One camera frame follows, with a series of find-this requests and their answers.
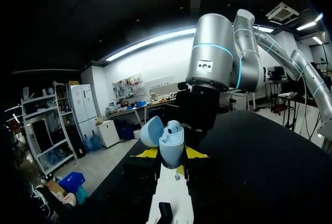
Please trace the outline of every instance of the robotic arm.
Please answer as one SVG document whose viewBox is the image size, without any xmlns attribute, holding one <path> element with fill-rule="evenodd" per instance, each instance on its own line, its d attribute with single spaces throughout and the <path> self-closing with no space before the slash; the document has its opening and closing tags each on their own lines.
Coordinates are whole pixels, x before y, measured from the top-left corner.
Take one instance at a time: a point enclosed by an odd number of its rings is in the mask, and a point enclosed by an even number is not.
<svg viewBox="0 0 332 224">
<path fill-rule="evenodd" d="M 272 37 L 253 28 L 254 21 L 254 15 L 243 9 L 238 10 L 234 26 L 218 14 L 198 20 L 186 78 L 192 92 L 219 97 L 230 86 L 257 91 L 264 83 L 258 44 L 293 80 L 303 78 L 321 113 L 318 132 L 332 140 L 332 94 L 328 87 L 302 52 L 294 50 L 289 57 Z"/>
</svg>

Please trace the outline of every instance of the bottle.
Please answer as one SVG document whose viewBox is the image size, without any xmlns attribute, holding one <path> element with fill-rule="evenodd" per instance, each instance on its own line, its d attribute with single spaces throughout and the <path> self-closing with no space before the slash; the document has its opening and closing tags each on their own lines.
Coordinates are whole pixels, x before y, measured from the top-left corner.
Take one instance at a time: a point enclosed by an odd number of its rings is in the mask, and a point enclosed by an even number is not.
<svg viewBox="0 0 332 224">
<path fill-rule="evenodd" d="M 92 130 L 92 140 L 95 150 L 99 150 L 102 148 L 102 142 L 100 140 L 100 137 L 94 133 L 94 130 Z"/>
<path fill-rule="evenodd" d="M 84 140 L 83 140 L 85 147 L 87 148 L 87 151 L 93 151 L 93 144 L 91 142 L 91 139 L 87 137 L 86 134 L 84 134 Z"/>
</svg>

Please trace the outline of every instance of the ceiling light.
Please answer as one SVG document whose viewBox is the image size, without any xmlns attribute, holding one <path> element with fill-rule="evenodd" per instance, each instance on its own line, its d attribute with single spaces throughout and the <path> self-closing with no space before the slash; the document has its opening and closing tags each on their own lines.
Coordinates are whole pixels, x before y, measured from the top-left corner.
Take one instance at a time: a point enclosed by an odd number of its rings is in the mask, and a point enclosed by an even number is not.
<svg viewBox="0 0 332 224">
<path fill-rule="evenodd" d="M 19 122 L 19 120 L 17 119 L 16 115 L 15 115 L 15 114 L 12 114 L 12 115 L 13 115 L 14 119 L 16 120 L 16 122 L 19 124 L 20 122 Z"/>
<path fill-rule="evenodd" d="M 120 52 L 110 56 L 106 60 L 110 62 L 114 59 L 117 59 L 117 58 L 119 58 L 119 57 L 121 57 L 125 54 L 128 54 L 129 52 L 132 52 L 132 51 L 134 51 L 136 49 L 139 49 L 139 48 L 142 48 L 144 46 L 147 46 L 147 45 L 150 45 L 150 44 L 153 44 L 153 43 L 157 43 L 159 41 L 163 41 L 163 40 L 166 40 L 166 39 L 170 39 L 170 38 L 173 38 L 173 37 L 176 37 L 176 36 L 194 34 L 195 31 L 196 31 L 196 28 L 193 28 L 193 29 L 187 29 L 187 30 L 183 30 L 183 31 L 177 31 L 177 32 L 157 36 L 157 37 L 151 38 L 149 40 L 143 41 L 139 44 L 135 44 L 135 45 L 129 47 L 128 49 L 121 50 Z"/>
<path fill-rule="evenodd" d="M 298 31 L 301 31 L 301 30 L 304 30 L 304 29 L 306 29 L 306 28 L 312 27 L 312 26 L 314 26 L 314 25 L 316 25 L 315 22 L 310 22 L 310 23 L 307 23 L 307 24 L 305 24 L 305 25 L 302 25 L 302 26 L 300 26 L 299 28 L 296 28 L 296 29 L 297 29 Z"/>
<path fill-rule="evenodd" d="M 272 31 L 274 31 L 274 29 L 265 28 L 265 27 L 259 27 L 259 30 L 267 33 L 271 33 Z"/>
<path fill-rule="evenodd" d="M 13 110 L 13 109 L 18 108 L 18 107 L 20 107 L 20 105 L 18 105 L 18 106 L 14 106 L 14 107 L 12 107 L 12 108 L 10 108 L 10 109 L 7 109 L 7 110 L 5 110 L 5 112 L 10 111 L 10 110 Z"/>
<path fill-rule="evenodd" d="M 312 39 L 314 39 L 319 44 L 323 44 L 323 42 L 316 36 L 314 36 Z"/>
<path fill-rule="evenodd" d="M 319 14 L 318 17 L 315 19 L 315 23 L 317 23 L 318 21 L 320 21 L 320 19 L 323 17 L 323 14 Z"/>
</svg>

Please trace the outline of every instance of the gray floor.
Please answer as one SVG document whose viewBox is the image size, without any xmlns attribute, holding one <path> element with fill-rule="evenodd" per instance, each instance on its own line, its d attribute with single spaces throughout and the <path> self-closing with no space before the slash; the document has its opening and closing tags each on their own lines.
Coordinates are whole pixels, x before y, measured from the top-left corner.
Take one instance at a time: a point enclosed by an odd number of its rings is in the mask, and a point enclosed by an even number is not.
<svg viewBox="0 0 332 224">
<path fill-rule="evenodd" d="M 78 159 L 77 163 L 75 160 L 68 162 L 54 174 L 64 178 L 72 171 L 83 173 L 86 179 L 83 187 L 91 195 L 137 140 L 124 141 L 113 147 L 89 153 L 85 157 Z"/>
<path fill-rule="evenodd" d="M 279 116 L 278 114 L 272 113 L 269 108 L 260 110 L 257 113 L 270 120 L 273 120 L 274 122 L 276 122 L 278 124 L 283 123 L 283 113 Z M 290 118 L 289 118 L 290 123 L 292 123 L 293 114 L 294 114 L 294 110 L 291 110 Z M 312 106 L 307 106 L 307 126 L 308 126 L 308 131 L 309 131 L 310 135 L 313 132 L 314 126 L 317 121 L 318 114 L 319 114 L 318 108 L 312 107 Z M 295 126 L 295 132 L 298 134 L 300 134 L 300 132 L 301 132 L 301 125 L 302 125 L 304 116 L 305 116 L 305 105 L 300 104 L 298 115 L 297 115 L 296 126 Z M 286 123 L 287 123 L 287 113 L 285 114 L 285 124 Z M 311 137 L 311 141 L 312 141 L 312 143 L 316 144 L 317 146 L 319 146 L 321 148 L 324 138 L 320 137 L 320 135 L 318 135 L 318 133 L 317 133 L 317 129 L 320 125 L 321 125 L 321 122 L 318 123 L 318 126 L 317 126 L 316 130 L 314 131 L 314 134 Z M 304 124 L 302 127 L 301 136 L 305 137 L 306 139 L 308 139 L 308 137 L 309 137 L 305 121 L 304 121 Z"/>
<path fill-rule="evenodd" d="M 297 124 L 295 128 L 296 133 L 300 133 L 302 120 L 305 113 L 305 106 L 300 104 L 299 113 L 297 116 Z M 315 126 L 318 109 L 315 107 L 307 107 L 307 123 L 309 134 L 312 133 Z M 278 124 L 283 122 L 283 114 L 280 116 L 278 114 L 272 113 L 269 108 L 257 112 L 257 114 L 264 116 L 268 119 L 275 121 Z M 293 119 L 293 110 L 290 111 L 290 122 Z M 308 138 L 306 123 L 302 127 L 301 135 Z M 103 149 L 100 151 L 95 151 L 87 154 L 85 157 L 78 159 L 77 163 L 75 160 L 70 161 L 65 166 L 61 167 L 55 172 L 55 176 L 61 176 L 62 178 L 67 176 L 70 172 L 76 171 L 84 174 L 86 179 L 83 187 L 85 190 L 91 194 L 98 185 L 105 179 L 105 177 L 115 168 L 115 166 L 120 162 L 124 155 L 130 150 L 130 148 L 137 142 L 138 139 L 132 139 L 130 141 L 125 141 L 114 147 Z M 315 131 L 312 136 L 312 142 L 319 147 L 322 146 L 323 138 L 317 135 Z"/>
</svg>

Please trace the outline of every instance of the computer monitor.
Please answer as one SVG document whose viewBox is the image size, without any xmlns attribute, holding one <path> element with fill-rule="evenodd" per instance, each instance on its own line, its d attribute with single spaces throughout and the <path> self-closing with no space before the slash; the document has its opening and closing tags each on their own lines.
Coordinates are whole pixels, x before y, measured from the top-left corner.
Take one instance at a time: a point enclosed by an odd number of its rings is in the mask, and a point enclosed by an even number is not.
<svg viewBox="0 0 332 224">
<path fill-rule="evenodd" d="M 280 76 L 284 76 L 285 75 L 285 70 L 282 66 L 276 66 L 274 67 L 274 71 L 279 74 Z"/>
</svg>

